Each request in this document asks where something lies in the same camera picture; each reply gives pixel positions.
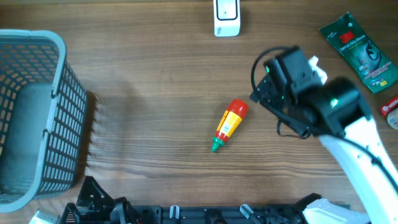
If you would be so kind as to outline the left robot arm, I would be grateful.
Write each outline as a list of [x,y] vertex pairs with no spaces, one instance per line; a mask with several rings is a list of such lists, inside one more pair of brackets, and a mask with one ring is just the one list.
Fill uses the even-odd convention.
[[76,203],[68,203],[59,223],[141,224],[142,218],[126,197],[113,199],[97,183],[86,176]]

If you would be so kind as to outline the green lid jar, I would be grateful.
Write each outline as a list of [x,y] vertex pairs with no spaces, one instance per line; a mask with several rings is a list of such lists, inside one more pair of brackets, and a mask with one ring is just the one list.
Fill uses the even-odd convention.
[[391,128],[398,130],[398,108],[388,113],[387,123]]

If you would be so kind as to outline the green 3M glove packet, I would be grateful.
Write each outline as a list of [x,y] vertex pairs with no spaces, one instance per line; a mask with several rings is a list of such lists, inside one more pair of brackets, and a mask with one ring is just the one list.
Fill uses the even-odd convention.
[[350,12],[320,28],[320,33],[371,92],[379,93],[397,83],[397,65],[380,50]]

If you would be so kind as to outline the red yellow sauce bottle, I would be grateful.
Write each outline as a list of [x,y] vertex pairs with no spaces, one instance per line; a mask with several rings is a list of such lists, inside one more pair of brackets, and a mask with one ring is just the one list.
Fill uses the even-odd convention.
[[223,117],[216,129],[215,136],[212,138],[212,152],[216,152],[219,147],[223,147],[241,121],[248,112],[248,104],[243,100],[235,98],[225,110]]

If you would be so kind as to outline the red snack bar wrapper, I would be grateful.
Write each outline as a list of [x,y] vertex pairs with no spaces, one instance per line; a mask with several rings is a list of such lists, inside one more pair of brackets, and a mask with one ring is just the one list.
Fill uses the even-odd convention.
[[380,107],[382,117],[386,117],[392,110],[397,108],[398,96],[391,98],[386,104]]

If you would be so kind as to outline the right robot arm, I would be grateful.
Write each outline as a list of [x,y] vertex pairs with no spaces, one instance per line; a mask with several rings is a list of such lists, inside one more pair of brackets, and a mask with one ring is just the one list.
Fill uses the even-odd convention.
[[367,101],[348,79],[325,75],[288,81],[250,78],[251,99],[301,138],[316,136],[339,163],[365,207],[355,212],[320,195],[300,204],[307,223],[397,223],[397,169],[386,152]]

